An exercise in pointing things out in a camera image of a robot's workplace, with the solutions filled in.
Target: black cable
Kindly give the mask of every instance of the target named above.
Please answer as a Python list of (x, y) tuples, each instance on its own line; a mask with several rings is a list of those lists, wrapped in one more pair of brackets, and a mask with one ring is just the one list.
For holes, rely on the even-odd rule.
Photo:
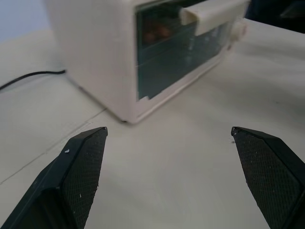
[(41, 75), (41, 74), (52, 74), (52, 75), (60, 75), (66, 73), (66, 70), (62, 70), (59, 72), (52, 72), (52, 71), (43, 71), (43, 72), (34, 72), (34, 73), (29, 73), (23, 76), (20, 76), (12, 81), (9, 81), (8, 83), (4, 84), (3, 86), (0, 87), (0, 91), (3, 90), (4, 88), (10, 86), (13, 83), (16, 83), (17, 81), (23, 80), (27, 77), (33, 76), (33, 75)]

